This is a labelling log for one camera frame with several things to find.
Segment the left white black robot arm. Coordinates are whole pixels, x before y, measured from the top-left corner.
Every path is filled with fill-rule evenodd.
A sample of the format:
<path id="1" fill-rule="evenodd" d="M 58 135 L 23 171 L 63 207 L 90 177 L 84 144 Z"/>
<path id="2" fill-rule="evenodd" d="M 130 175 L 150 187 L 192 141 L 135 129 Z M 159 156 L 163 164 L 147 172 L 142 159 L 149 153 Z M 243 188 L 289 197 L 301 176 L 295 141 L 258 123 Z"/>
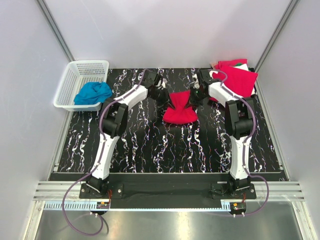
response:
<path id="1" fill-rule="evenodd" d="M 86 186 L 95 197 L 103 198 L 109 193 L 111 161 L 116 144 L 127 128 L 129 110 L 147 98 L 154 100 L 161 108 L 173 106 L 162 75 L 145 69 L 139 82 L 130 90 L 103 103 L 96 158 L 90 174 L 85 178 Z"/>

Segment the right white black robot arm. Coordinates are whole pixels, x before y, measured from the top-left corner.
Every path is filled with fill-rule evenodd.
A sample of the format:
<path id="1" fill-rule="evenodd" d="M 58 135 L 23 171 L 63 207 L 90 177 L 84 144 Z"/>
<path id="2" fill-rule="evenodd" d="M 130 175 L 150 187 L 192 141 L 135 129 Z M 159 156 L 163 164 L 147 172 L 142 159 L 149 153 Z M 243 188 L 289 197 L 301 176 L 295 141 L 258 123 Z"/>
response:
<path id="1" fill-rule="evenodd" d="M 225 85 L 228 79 L 225 72 L 217 72 L 224 75 L 222 80 L 214 79 L 214 71 L 208 69 L 200 70 L 193 76 L 194 84 L 190 87 L 189 99 L 184 107 L 195 110 L 206 98 L 214 98 L 224 107 L 225 131 L 231 140 L 231 167 L 227 183 L 222 185 L 221 190 L 212 192 L 242 198 L 251 186 L 249 148 L 256 129 L 254 104 L 251 97 L 243 97 Z"/>

